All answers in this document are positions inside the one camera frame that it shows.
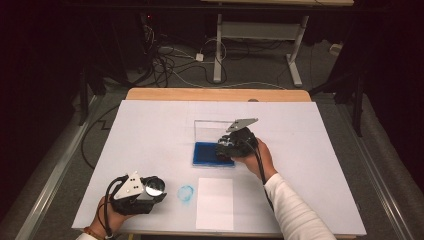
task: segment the blue object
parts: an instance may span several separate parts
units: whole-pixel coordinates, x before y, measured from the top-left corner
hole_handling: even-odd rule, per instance
[[[194,145],[193,165],[209,167],[234,167],[230,158],[220,159],[216,156],[217,143],[196,142]]]

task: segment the person's left hand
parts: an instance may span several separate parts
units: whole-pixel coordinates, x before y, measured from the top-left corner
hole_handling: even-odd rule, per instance
[[[90,229],[99,235],[101,238],[106,237],[106,230],[103,228],[102,224],[105,224],[105,216],[104,216],[104,205],[105,205],[105,197],[102,197],[99,201],[99,205],[97,207],[96,215],[94,216],[93,222],[90,225]],[[112,208],[110,202],[107,203],[107,216],[109,219],[109,227],[112,229],[112,233],[115,233],[119,230],[125,220],[135,216],[135,215],[121,215],[115,212]]]

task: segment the white desk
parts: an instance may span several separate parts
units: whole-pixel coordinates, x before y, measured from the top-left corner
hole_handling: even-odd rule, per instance
[[[285,91],[269,91],[272,92],[284,94]],[[149,215],[127,221],[121,228],[123,232],[282,236],[260,180],[244,165],[237,164],[232,169],[191,166],[194,120],[233,121],[250,117],[259,118],[250,129],[268,144],[277,170],[333,233],[339,238],[366,234],[318,109],[312,102],[124,101],[72,227],[82,229],[89,225],[109,183],[137,170],[141,176],[161,177],[168,195]],[[196,229],[199,178],[232,179],[234,230]],[[194,189],[193,198],[186,203],[177,196],[183,186]]]
[[[341,7],[352,6],[353,0],[203,0],[207,2],[225,3],[246,3],[246,4],[283,4],[283,5],[307,5]],[[250,39],[270,39],[270,40],[294,40],[293,51],[287,54],[287,64],[296,87],[301,87],[302,80],[296,66],[296,57],[302,43],[309,16],[303,16],[299,24],[282,23],[255,23],[255,16],[252,22],[226,22],[222,21],[222,14],[218,14],[216,33],[216,53],[214,65],[214,82],[221,82],[222,65],[222,38],[250,38]]]

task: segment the person's right hand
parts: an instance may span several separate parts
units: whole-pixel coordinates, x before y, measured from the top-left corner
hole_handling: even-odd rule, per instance
[[[262,158],[262,165],[264,167],[264,173],[265,173],[265,182],[268,181],[272,177],[272,175],[277,173],[277,170],[275,170],[274,165],[272,163],[272,156],[271,153],[267,147],[267,145],[262,142],[259,138],[258,140],[258,149],[260,153],[260,156]],[[236,162],[242,162],[246,164],[246,167],[254,173],[259,179],[261,179],[261,173],[259,172],[259,166],[258,161],[256,159],[255,154],[250,154],[247,157],[237,157],[232,158]]]

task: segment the sheet of paper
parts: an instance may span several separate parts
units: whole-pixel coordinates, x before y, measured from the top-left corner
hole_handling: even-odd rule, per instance
[[[233,180],[199,178],[197,229],[234,230]]]

